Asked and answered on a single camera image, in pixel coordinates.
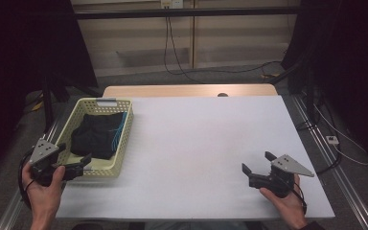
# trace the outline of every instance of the beige wall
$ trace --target beige wall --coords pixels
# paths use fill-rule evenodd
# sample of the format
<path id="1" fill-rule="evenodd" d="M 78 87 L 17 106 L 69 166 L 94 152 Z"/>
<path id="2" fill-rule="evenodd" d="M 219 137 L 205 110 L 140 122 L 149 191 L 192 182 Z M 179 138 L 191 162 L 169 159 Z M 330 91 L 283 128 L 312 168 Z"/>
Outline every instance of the beige wall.
<path id="1" fill-rule="evenodd" d="M 76 12 L 160 8 L 159 1 L 151 0 L 73 0 L 72 3 Z M 294 0 L 195 0 L 193 3 L 184 0 L 184 8 L 298 5 Z M 171 22 L 180 63 L 183 68 L 197 68 L 259 64 L 283 58 L 295 15 L 197 17 L 194 23 L 192 17 L 175 17 Z M 97 77 L 164 70 L 165 18 L 81 20 L 79 23 Z M 167 53 L 169 68 L 177 69 L 171 42 Z"/>

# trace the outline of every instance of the hand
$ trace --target hand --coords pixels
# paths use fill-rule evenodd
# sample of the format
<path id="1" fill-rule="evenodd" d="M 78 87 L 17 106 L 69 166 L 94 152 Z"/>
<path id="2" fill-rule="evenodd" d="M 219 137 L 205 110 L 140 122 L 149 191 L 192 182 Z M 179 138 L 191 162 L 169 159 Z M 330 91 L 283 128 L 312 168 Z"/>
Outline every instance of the hand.
<path id="1" fill-rule="evenodd" d="M 53 180 L 49 187 L 39 185 L 32 180 L 32 166 L 27 163 L 22 170 L 23 187 L 32 206 L 33 223 L 31 229 L 50 229 L 61 200 L 61 183 L 65 168 L 59 166 L 53 173 Z"/>
<path id="2" fill-rule="evenodd" d="M 294 180 L 297 185 L 300 185 L 300 177 L 297 174 L 294 175 Z M 294 185 L 294 190 L 297 194 L 300 194 L 300 189 L 297 185 Z M 289 193 L 286 197 L 279 198 L 266 188 L 261 188 L 260 192 L 273 203 L 288 227 L 294 230 L 301 229 L 307 225 L 301 200 L 294 193 Z"/>

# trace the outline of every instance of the yellow plastic basket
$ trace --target yellow plastic basket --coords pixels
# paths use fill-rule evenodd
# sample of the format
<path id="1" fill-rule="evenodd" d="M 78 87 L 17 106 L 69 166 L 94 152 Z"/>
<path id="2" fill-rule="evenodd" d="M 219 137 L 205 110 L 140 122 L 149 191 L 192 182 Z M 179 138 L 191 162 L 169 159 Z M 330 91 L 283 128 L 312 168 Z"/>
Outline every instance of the yellow plastic basket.
<path id="1" fill-rule="evenodd" d="M 118 177 L 121 171 L 122 162 L 124 160 L 125 150 L 127 147 L 127 139 L 133 121 L 133 110 L 130 100 L 95 98 L 80 99 L 74 107 L 73 112 L 68 118 L 64 129 L 62 130 L 56 141 L 57 146 L 61 143 L 66 144 L 66 150 L 59 154 L 57 163 L 60 165 L 65 165 L 80 162 L 80 160 L 82 159 L 81 156 L 73 154 L 70 151 L 70 148 L 71 134 L 74 129 L 80 126 L 82 118 L 85 114 L 109 115 L 118 112 L 127 112 L 127 116 L 115 155 L 113 155 L 109 160 L 92 158 L 91 163 L 89 163 L 84 168 L 83 173 L 83 177 Z"/>

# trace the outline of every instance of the white tabletop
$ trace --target white tabletop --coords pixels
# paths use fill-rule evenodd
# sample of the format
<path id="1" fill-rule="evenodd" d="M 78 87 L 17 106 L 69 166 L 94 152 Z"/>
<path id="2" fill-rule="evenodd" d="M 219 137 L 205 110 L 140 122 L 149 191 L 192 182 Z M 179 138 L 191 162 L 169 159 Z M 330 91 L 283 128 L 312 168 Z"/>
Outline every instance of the white tabletop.
<path id="1" fill-rule="evenodd" d="M 132 104 L 121 174 L 68 182 L 58 218 L 276 219 L 271 203 L 248 187 L 242 163 L 267 175 L 268 150 L 314 172 L 280 96 L 133 98 Z M 308 218 L 334 217 L 316 176 L 301 176 L 301 187 Z"/>

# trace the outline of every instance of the wall outlet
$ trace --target wall outlet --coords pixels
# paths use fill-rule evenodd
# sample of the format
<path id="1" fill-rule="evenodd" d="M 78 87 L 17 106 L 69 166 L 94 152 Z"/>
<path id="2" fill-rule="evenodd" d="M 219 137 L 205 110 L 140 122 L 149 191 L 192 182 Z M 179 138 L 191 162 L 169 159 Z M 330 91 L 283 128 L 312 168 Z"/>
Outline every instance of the wall outlet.
<path id="1" fill-rule="evenodd" d="M 161 9 L 170 9 L 172 8 L 173 0 L 160 0 Z"/>
<path id="2" fill-rule="evenodd" d="M 325 137 L 328 141 L 328 144 L 330 145 L 339 145 L 339 141 L 337 140 L 337 138 L 335 136 L 326 136 Z"/>
<path id="3" fill-rule="evenodd" d="M 172 8 L 183 9 L 184 8 L 183 0 L 172 0 Z"/>

